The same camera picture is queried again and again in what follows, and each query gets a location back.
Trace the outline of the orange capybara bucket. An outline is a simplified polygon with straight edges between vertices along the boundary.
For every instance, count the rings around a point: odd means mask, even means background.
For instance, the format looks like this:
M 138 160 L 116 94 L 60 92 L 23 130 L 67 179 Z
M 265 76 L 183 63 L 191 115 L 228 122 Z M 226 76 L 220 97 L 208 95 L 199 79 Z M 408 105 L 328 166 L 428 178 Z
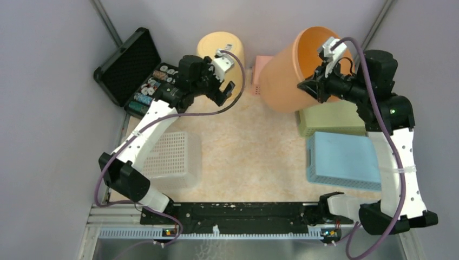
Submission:
M 268 61 L 260 72 L 259 85 L 261 99 L 270 109 L 292 113 L 319 104 L 297 85 L 321 65 L 318 49 L 330 37 L 341 39 L 328 28 L 310 27 Z

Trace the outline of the green plastic basket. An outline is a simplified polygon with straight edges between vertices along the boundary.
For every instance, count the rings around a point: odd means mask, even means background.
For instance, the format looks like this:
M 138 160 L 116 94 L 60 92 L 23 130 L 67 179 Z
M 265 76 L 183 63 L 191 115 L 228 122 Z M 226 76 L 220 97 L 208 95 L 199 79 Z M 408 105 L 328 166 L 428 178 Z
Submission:
M 295 112 L 298 133 L 309 138 L 315 132 L 364 136 L 363 120 L 357 106 L 348 101 L 322 103 Z

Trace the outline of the pink plastic basket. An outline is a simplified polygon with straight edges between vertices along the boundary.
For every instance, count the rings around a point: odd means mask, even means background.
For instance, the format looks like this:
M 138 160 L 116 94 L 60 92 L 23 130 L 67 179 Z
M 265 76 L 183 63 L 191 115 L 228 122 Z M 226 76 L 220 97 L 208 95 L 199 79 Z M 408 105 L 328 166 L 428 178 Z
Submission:
M 251 94 L 260 94 L 260 74 L 263 68 L 273 59 L 273 56 L 256 56 L 252 68 Z

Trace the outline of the yellow capybara bucket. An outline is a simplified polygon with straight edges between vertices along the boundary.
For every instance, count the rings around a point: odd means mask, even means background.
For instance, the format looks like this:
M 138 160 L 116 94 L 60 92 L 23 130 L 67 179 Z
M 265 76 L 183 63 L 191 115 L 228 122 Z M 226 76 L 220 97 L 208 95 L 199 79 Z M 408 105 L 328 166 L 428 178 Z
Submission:
M 217 49 L 223 49 L 231 52 L 241 61 L 242 65 L 245 66 L 244 46 L 241 40 L 234 34 L 225 31 L 217 31 L 207 34 L 199 41 L 196 47 L 196 54 L 201 58 L 204 58 L 205 56 L 214 58 Z M 235 59 L 233 59 L 233 61 L 234 66 L 225 75 L 225 82 L 220 88 L 221 90 L 224 90 L 227 85 L 227 81 L 232 81 L 235 84 L 235 88 L 232 91 L 231 97 L 228 98 L 227 103 L 234 100 L 239 94 L 242 84 L 242 72 L 240 66 Z

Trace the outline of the white perforated plastic basket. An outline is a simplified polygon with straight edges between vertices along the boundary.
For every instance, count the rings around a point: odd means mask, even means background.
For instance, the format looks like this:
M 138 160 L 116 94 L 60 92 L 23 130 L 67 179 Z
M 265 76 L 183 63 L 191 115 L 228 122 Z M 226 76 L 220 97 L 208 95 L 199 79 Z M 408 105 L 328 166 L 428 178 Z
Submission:
M 162 192 L 195 188 L 202 176 L 202 142 L 190 132 L 165 133 L 144 161 L 144 174 Z

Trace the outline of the blue plastic basket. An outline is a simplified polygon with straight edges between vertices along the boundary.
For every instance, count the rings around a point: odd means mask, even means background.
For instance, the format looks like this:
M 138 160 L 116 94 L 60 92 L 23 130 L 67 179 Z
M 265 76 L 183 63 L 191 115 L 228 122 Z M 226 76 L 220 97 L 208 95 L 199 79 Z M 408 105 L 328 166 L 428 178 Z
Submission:
M 308 182 L 381 191 L 375 148 L 366 136 L 315 132 L 306 141 Z

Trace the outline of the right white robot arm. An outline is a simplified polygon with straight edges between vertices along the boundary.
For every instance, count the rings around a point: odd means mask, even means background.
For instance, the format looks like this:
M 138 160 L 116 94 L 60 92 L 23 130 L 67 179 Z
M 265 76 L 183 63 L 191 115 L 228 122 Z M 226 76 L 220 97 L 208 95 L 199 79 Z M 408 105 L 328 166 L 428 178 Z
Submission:
M 354 103 L 375 151 L 382 197 L 364 202 L 334 193 L 317 208 L 318 218 L 332 223 L 339 216 L 359 222 L 370 235 L 395 235 L 437 225 L 419 192 L 412 151 L 415 118 L 410 100 L 393 92 L 398 62 L 382 50 L 367 50 L 356 73 L 340 71 L 342 56 L 318 53 L 321 64 L 297 87 L 323 103 L 336 97 Z

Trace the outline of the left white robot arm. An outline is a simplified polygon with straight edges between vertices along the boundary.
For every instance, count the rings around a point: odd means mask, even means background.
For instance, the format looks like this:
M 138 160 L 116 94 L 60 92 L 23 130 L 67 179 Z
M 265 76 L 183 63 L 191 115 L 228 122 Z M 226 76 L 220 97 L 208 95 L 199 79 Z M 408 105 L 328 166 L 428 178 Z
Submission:
M 97 181 L 126 197 L 125 204 L 137 203 L 153 212 L 161 224 L 173 219 L 172 200 L 160 192 L 141 173 L 142 165 L 167 128 L 179 117 L 203 116 L 189 113 L 188 108 L 198 96 L 205 96 L 221 109 L 221 114 L 235 105 L 224 103 L 232 95 L 235 83 L 226 74 L 241 61 L 227 50 L 217 50 L 214 57 L 185 55 L 171 82 L 161 83 L 155 90 L 150 106 L 137 127 L 122 145 L 99 157 L 101 175 Z

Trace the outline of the black case with parts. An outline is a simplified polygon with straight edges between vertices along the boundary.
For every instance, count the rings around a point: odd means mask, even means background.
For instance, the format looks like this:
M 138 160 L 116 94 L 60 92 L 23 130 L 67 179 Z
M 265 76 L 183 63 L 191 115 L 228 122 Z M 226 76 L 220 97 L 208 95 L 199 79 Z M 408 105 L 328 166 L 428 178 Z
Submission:
M 110 100 L 142 119 L 162 84 L 175 85 L 178 67 L 164 63 L 147 28 L 140 27 L 93 73 Z

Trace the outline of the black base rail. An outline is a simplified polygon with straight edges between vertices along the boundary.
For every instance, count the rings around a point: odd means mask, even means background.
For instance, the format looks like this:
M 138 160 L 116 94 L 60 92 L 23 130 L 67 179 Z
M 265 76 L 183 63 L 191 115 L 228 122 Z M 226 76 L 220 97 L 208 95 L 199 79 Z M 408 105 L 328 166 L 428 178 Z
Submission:
M 165 216 L 142 210 L 140 224 L 183 226 L 183 234 L 206 234 L 215 226 L 224 235 L 277 235 L 307 233 L 309 227 L 352 224 L 344 217 L 326 215 L 317 203 L 175 203 Z

